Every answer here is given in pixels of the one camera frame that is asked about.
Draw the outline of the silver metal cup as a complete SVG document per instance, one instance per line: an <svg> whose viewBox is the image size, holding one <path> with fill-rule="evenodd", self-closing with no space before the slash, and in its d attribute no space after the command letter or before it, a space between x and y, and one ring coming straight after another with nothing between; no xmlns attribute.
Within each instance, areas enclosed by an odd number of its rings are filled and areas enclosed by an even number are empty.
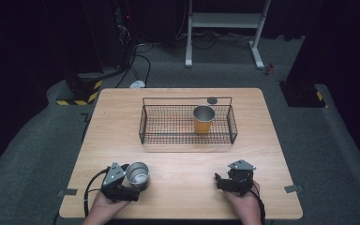
<svg viewBox="0 0 360 225"><path fill-rule="evenodd" d="M149 185L149 168L143 162L134 162L127 167L125 177L127 182L133 188L138 188L140 191L144 191Z"/></svg>

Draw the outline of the person's left hand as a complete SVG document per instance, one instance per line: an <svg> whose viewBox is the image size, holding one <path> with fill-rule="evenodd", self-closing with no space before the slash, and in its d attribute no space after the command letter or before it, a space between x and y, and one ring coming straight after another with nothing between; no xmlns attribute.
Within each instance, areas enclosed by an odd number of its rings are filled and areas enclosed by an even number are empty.
<svg viewBox="0 0 360 225"><path fill-rule="evenodd" d="M112 220L116 214L129 205L129 201L113 202L107 199L100 191L97 193L88 216Z"/></svg>

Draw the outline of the orange cup with metal inside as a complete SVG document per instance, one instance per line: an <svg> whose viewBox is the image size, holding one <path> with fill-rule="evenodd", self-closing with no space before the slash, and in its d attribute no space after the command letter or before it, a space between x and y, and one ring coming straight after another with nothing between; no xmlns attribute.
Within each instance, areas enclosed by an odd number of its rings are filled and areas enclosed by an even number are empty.
<svg viewBox="0 0 360 225"><path fill-rule="evenodd" d="M209 105L199 105L193 110L194 130L197 134L207 134L210 131L216 112Z"/></svg>

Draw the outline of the white metal stand frame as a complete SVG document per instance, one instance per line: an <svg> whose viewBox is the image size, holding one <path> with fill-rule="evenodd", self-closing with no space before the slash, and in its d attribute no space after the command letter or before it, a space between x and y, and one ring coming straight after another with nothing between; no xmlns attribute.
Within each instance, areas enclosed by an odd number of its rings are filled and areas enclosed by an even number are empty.
<svg viewBox="0 0 360 225"><path fill-rule="evenodd" d="M193 28L239 28L255 29L254 39L248 45L257 69L264 69L265 65L258 50L267 13L271 0L264 0L261 13L210 13L194 12L193 0L188 0L187 10L187 45L185 67L192 67L192 29Z"/></svg>

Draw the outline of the yellow black striped stand base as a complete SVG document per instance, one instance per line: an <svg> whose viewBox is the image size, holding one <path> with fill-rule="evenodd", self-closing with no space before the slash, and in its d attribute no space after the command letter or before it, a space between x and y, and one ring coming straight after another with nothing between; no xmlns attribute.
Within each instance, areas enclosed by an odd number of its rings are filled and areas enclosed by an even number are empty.
<svg viewBox="0 0 360 225"><path fill-rule="evenodd" d="M102 80L85 80L79 75L69 76L56 97L58 105L89 105L98 95Z"/></svg>

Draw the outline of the black wire basket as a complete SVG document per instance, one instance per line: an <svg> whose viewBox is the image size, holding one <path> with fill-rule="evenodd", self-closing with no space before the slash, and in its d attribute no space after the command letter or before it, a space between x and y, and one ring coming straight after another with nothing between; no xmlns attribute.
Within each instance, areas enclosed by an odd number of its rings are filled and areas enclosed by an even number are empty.
<svg viewBox="0 0 360 225"><path fill-rule="evenodd" d="M217 104L209 104L216 98ZM215 112L210 131L197 134L193 110L209 105ZM231 97L144 97L139 128L141 143L234 143L238 134Z"/></svg>

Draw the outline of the black stand base yellow mark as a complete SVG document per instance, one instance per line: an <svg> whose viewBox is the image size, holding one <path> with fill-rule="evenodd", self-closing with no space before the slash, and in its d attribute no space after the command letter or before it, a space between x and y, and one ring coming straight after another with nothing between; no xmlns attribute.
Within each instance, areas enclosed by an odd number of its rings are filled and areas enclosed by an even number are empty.
<svg viewBox="0 0 360 225"><path fill-rule="evenodd" d="M323 95L314 85L280 82L279 87L289 107L326 108Z"/></svg>

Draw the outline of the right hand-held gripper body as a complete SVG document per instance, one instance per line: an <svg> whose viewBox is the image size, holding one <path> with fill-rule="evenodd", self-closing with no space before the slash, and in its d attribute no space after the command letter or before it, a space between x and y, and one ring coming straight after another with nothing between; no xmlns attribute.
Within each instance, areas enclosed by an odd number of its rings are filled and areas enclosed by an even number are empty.
<svg viewBox="0 0 360 225"><path fill-rule="evenodd" d="M230 163L228 167L230 168L228 171L229 178L234 183L232 192L244 196L253 187L253 175L256 167L243 159Z"/></svg>

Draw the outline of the grey tape piece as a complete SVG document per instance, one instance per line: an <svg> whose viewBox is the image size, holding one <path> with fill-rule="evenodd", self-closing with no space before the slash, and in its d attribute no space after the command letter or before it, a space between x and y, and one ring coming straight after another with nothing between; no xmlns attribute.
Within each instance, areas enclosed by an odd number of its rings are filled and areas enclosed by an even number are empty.
<svg viewBox="0 0 360 225"><path fill-rule="evenodd" d="M78 189L74 189L74 188L66 188L66 189L60 189L58 191L58 196L59 197L64 197L66 195L70 195L70 196L75 196L77 195Z"/></svg>
<svg viewBox="0 0 360 225"><path fill-rule="evenodd" d="M287 193L292 193L292 192L300 193L305 190L301 185L287 186L284 189Z"/></svg>

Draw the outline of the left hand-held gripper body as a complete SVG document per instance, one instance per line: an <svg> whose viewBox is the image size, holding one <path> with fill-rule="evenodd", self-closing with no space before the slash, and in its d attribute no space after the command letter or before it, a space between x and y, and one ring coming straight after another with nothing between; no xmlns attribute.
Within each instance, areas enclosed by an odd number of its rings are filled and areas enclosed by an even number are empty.
<svg viewBox="0 0 360 225"><path fill-rule="evenodd" d="M113 202L125 201L124 189L129 188L123 185L125 178L121 165L115 161L103 178L100 191Z"/></svg>

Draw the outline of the person's right hand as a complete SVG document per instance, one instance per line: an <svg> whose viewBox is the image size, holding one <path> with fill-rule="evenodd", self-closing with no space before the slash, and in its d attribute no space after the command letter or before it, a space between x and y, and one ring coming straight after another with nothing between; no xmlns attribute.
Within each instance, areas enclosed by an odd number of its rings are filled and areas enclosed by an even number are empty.
<svg viewBox="0 0 360 225"><path fill-rule="evenodd" d="M254 181L252 192L248 192L244 196L237 196L229 191L224 191L223 194L241 221L261 221L259 201L254 196L259 191L260 185Z"/></svg>

